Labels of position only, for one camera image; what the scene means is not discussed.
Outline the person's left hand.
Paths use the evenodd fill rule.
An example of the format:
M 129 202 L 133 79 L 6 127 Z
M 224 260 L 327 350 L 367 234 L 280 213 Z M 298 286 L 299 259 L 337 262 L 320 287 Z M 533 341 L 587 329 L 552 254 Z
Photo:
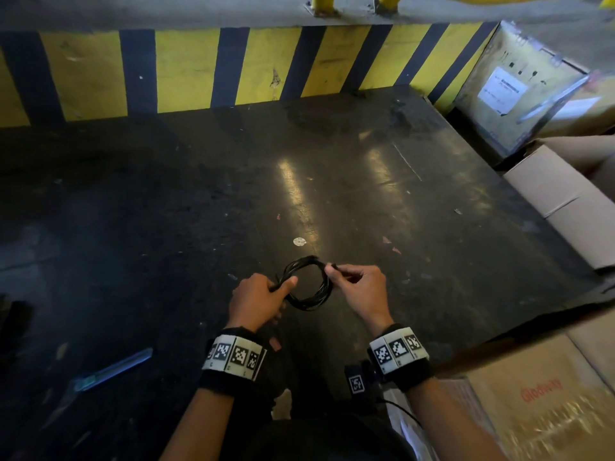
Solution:
M 244 328 L 256 333 L 269 322 L 277 323 L 282 317 L 286 297 L 276 297 L 271 290 L 273 286 L 273 282 L 260 273 L 242 279 L 233 291 L 229 319 L 224 328 Z

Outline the person's right hand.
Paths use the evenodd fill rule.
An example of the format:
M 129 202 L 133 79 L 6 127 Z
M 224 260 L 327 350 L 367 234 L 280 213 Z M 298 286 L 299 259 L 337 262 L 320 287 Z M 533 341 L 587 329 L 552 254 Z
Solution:
M 386 277 L 375 265 L 334 265 L 325 267 L 327 277 L 333 282 L 333 274 L 361 275 L 362 279 L 347 286 L 336 286 L 346 302 L 363 320 L 370 333 L 376 337 L 394 324 L 389 311 Z

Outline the person's right forearm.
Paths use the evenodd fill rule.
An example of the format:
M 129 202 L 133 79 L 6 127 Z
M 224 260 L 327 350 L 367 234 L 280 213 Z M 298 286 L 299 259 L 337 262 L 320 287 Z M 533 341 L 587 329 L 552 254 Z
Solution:
M 440 461 L 509 461 L 438 379 L 425 380 L 405 396 Z

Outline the person's left forearm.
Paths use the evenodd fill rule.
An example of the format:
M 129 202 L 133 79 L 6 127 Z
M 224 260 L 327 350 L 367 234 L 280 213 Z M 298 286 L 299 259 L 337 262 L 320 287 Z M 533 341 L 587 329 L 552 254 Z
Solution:
M 218 461 L 234 399 L 197 389 L 159 461 Z

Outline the black wristband with marker tags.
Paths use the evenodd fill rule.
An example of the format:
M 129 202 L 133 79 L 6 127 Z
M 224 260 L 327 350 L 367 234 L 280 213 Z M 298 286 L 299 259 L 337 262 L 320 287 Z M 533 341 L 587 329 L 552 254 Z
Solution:
M 435 376 L 427 350 L 409 326 L 393 323 L 366 350 L 381 382 L 403 393 Z
M 227 396 L 242 396 L 257 379 L 267 348 L 244 327 L 224 328 L 211 341 L 198 388 Z

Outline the person's dark clothing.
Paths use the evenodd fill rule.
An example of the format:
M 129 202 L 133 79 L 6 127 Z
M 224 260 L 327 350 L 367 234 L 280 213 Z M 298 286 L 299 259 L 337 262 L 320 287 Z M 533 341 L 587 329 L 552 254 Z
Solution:
M 417 461 L 380 390 L 336 401 L 319 374 L 296 386 L 266 371 L 235 397 L 219 461 Z

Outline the blue utility knife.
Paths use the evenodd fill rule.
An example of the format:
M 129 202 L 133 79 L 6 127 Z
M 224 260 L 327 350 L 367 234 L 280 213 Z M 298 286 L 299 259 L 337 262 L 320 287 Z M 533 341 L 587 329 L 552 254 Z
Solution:
M 73 393 L 82 393 L 92 388 L 95 388 L 108 380 L 148 361 L 153 356 L 153 349 L 146 348 L 140 352 L 137 352 L 123 360 L 109 365 L 106 368 L 88 374 L 84 377 L 77 377 L 73 379 L 69 385 L 68 390 Z

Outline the white cardboard box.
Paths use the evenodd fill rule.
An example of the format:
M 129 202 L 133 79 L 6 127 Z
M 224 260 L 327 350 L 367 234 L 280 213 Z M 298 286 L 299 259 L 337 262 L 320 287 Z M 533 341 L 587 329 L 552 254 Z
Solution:
M 535 139 L 504 179 L 593 269 L 615 267 L 615 136 Z

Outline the wooden crate with metal edges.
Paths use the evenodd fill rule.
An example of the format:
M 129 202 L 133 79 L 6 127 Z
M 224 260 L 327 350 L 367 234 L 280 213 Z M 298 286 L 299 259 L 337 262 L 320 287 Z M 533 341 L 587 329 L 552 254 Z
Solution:
M 528 85 L 504 116 L 478 99 L 498 66 Z M 502 21 L 455 98 L 455 108 L 498 156 L 507 158 L 540 131 L 589 78 L 587 68 L 527 35 L 514 22 Z

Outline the brown cardboard box red print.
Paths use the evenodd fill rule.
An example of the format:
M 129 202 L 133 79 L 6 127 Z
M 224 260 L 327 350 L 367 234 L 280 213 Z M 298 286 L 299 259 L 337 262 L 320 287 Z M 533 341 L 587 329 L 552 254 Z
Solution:
M 459 383 L 470 415 L 510 461 L 615 461 L 615 395 L 565 334 Z

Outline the yellow black striped barrier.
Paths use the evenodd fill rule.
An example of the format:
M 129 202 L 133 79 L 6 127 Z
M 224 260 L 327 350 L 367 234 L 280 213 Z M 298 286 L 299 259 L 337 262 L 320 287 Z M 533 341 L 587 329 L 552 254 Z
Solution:
M 0 129 L 390 86 L 446 114 L 499 24 L 0 32 Z

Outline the white paper label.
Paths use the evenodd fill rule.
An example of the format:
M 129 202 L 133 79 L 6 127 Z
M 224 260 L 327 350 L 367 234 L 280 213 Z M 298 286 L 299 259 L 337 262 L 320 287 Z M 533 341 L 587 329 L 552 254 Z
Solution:
M 528 85 L 498 66 L 481 88 L 478 99 L 498 115 L 504 116 L 510 113 L 527 90 Z

